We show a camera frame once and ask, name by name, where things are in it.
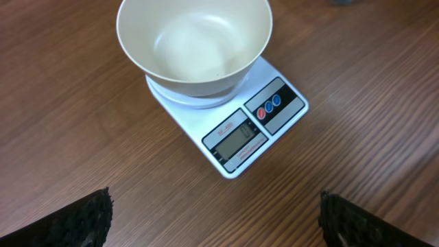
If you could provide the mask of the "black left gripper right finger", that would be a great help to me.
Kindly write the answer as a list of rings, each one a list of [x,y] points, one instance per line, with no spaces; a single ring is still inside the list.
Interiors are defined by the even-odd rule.
[[[318,225],[328,247],[432,247],[329,191],[320,192]]]

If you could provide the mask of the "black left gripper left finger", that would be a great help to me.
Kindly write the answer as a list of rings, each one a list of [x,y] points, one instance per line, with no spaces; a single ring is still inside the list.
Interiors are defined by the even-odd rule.
[[[105,187],[1,237],[1,246],[101,247],[112,222],[113,200]]]

